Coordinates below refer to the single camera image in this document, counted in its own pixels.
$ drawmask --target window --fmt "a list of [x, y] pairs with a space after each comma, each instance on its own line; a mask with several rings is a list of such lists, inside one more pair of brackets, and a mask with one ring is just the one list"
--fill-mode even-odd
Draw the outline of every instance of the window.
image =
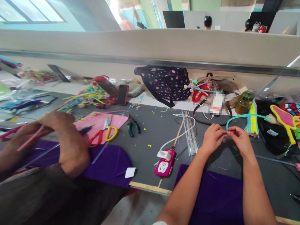
[[0, 21], [10, 24], [64, 22], [47, 0], [0, 0]]
[[158, 27], [163, 28], [163, 22], [162, 22], [162, 18], [160, 16], [160, 12], [159, 12], [159, 9], [158, 9], [158, 6], [157, 6], [157, 1], [156, 0], [151, 0], [151, 4], [152, 4], [152, 8], [153, 8], [153, 11], [154, 11], [154, 14], [155, 14], [155, 19], [156, 19], [156, 22], [158, 24]]

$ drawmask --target work table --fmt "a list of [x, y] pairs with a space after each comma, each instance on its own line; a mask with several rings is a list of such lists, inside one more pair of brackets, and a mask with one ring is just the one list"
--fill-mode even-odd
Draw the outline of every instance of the work table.
[[[65, 102], [63, 98], [70, 96], [68, 94], [56, 92], [48, 94], [56, 96], [58, 99], [55, 100], [50, 106], [22, 114], [17, 122], [31, 122], [37, 118], [40, 118], [45, 112], [50, 112], [51, 110], [62, 105]], [[120, 133], [118, 136], [111, 141], [111, 144], [122, 147], [129, 155], [133, 166], [137, 168], [135, 176], [131, 180], [130, 186], [145, 191], [169, 195], [172, 192], [179, 165], [190, 164], [192, 160], [188, 155], [186, 135], [184, 134], [176, 141], [175, 151], [177, 156], [172, 174], [169, 178], [161, 179], [155, 175], [153, 173], [155, 169], [154, 164], [159, 160], [157, 157], [157, 152], [162, 145], [184, 133], [182, 118], [174, 116], [173, 114], [181, 114], [181, 112], [185, 113], [186, 111], [178, 109], [168, 109], [165, 111], [166, 108], [143, 105], [142, 102], [140, 108], [129, 108], [130, 105], [130, 103], [126, 106], [112, 105], [108, 109], [98, 109], [94, 106], [88, 106], [85, 108], [75, 107], [72, 114], [76, 119], [78, 119], [82, 116], [90, 114], [93, 111], [128, 111], [124, 113], [124, 116], [128, 116], [128, 113], [131, 114], [131, 116], [139, 124], [141, 128], [141, 134], [137, 134], [136, 128], [133, 126], [132, 130], [134, 137], [131, 138], [128, 133], [128, 125], [126, 122], [120, 128]], [[196, 116], [203, 121], [206, 120], [203, 117], [203, 114], [200, 112], [197, 112]], [[2, 113], [0, 115], [0, 119], [7, 119], [10, 117], [12, 117], [11, 114]], [[228, 119], [228, 116], [215, 116], [212, 120], [210, 120], [210, 122], [225, 123]], [[246, 125], [246, 118], [237, 118], [230, 122], [230, 126], [239, 126], [244, 128]], [[195, 127], [195, 132], [197, 131], [196, 138], [200, 147], [203, 141], [204, 133], [209, 125], [196, 122]], [[57, 141], [55, 134], [48, 135], [46, 139]], [[261, 137], [256, 139], [250, 137], [250, 139], [256, 155], [274, 158], [274, 156], [266, 149]], [[167, 144], [164, 149], [169, 149], [173, 145], [174, 142], [171, 142]], [[275, 215], [277, 216], [277, 220], [286, 224], [299, 224], [297, 221], [300, 221], [300, 205], [290, 197], [290, 194], [299, 194], [300, 183], [295, 176], [300, 178], [300, 174], [298, 174], [294, 168], [288, 166], [295, 173], [295, 175], [293, 175], [281, 163], [271, 162], [260, 158], [257, 160], [262, 172], [264, 184], [271, 200], [272, 207]], [[230, 138], [226, 138], [222, 142], [221, 146], [209, 157], [205, 166], [205, 173], [207, 173], [207, 167], [209, 168], [209, 171], [228, 175], [238, 179], [243, 178], [243, 159], [239, 154], [239, 150]]]

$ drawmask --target white paper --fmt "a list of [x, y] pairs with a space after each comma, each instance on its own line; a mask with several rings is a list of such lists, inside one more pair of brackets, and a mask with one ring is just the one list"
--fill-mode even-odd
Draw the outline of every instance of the white paper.
[[125, 173], [125, 178], [130, 178], [134, 176], [135, 167], [128, 167]]

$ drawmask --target green wall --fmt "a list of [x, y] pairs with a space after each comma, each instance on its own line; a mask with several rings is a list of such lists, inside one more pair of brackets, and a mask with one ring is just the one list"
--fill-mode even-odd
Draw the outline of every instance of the green wall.
[[140, 0], [142, 10], [146, 13], [146, 19], [148, 22], [149, 28], [158, 29], [158, 24], [155, 19], [155, 14], [152, 8], [152, 4], [150, 0]]
[[181, 0], [171, 0], [173, 11], [182, 11]]
[[222, 0], [190, 0], [190, 8], [191, 11], [220, 11], [221, 2]]

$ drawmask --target green-handled pliers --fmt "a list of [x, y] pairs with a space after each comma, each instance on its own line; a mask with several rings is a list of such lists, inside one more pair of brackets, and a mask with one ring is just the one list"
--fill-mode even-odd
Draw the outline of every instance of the green-handled pliers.
[[140, 134], [141, 133], [141, 129], [140, 126], [138, 125], [138, 123], [132, 118], [132, 116], [130, 114], [128, 114], [128, 121], [130, 122], [128, 125], [128, 132], [130, 137], [134, 137], [133, 133], [132, 133], [132, 126], [133, 124], [136, 126], [137, 128], [137, 133]]

